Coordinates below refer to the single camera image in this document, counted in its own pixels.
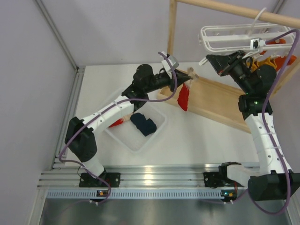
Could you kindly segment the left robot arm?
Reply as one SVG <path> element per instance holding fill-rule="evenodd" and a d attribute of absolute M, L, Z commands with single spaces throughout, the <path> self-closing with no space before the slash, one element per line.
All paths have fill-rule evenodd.
<path fill-rule="evenodd" d="M 170 91 L 192 78 L 176 68 L 162 68 L 158 74 L 153 73 L 152 66 L 141 64 L 133 75 L 132 83 L 109 105 L 103 109 L 79 119 L 70 120 L 65 137 L 66 147 L 79 159 L 79 164 L 90 175 L 95 186 L 101 186 L 106 180 L 106 170 L 96 159 L 98 151 L 96 132 L 102 132 L 118 119 L 142 108 L 149 101 L 148 93 L 163 87 Z"/>

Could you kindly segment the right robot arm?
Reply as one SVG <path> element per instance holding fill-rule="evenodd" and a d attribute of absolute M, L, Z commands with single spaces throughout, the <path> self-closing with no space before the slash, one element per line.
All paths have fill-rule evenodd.
<path fill-rule="evenodd" d="M 237 182 L 248 188 L 254 201 L 286 200 L 300 187 L 300 175 L 285 159 L 273 124 L 273 111 L 267 99 L 277 76 L 273 66 L 261 64 L 253 69 L 251 57 L 244 51 L 229 55 L 206 55 L 219 76 L 229 75 L 244 91 L 238 107 L 250 129 L 259 159 L 259 172 L 251 172 L 240 163 L 219 166 L 219 181 L 224 186 Z"/>

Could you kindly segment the red and beige sock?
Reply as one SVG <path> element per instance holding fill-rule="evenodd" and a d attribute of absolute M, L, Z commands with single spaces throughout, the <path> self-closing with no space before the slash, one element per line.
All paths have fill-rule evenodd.
<path fill-rule="evenodd" d="M 199 75 L 194 71 L 192 67 L 189 67 L 187 69 L 187 73 L 191 77 L 191 79 L 183 83 L 177 99 L 178 105 L 184 111 L 188 110 L 188 100 L 192 84 L 199 78 Z"/>

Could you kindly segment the white plastic clip hanger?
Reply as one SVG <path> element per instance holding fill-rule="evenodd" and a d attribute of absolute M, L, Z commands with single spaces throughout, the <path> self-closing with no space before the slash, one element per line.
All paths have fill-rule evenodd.
<path fill-rule="evenodd" d="M 250 47 L 250 40 L 261 38 L 268 40 L 279 39 L 280 35 L 289 32 L 289 27 L 261 22 L 258 20 L 262 13 L 266 10 L 263 8 L 255 17 L 251 24 L 237 25 L 211 25 L 201 28 L 198 34 L 199 44 L 204 46 L 208 54 L 227 55 L 238 50 L 244 51 Z M 267 45 L 263 51 L 270 50 L 273 56 L 278 56 L 278 51 L 289 51 L 295 40 L 295 33 L 290 33 L 282 37 L 286 43 L 282 45 Z M 259 58 L 260 54 L 253 55 L 255 59 Z"/>

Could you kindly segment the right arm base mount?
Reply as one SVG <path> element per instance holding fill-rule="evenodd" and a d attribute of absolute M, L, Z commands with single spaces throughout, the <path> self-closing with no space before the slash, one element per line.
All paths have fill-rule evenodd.
<path fill-rule="evenodd" d="M 230 165 L 236 165 L 236 162 L 225 162 L 218 166 L 216 172 L 204 172 L 203 179 L 205 187 L 218 188 L 218 187 L 232 187 L 234 181 L 227 176 L 227 168 Z"/>

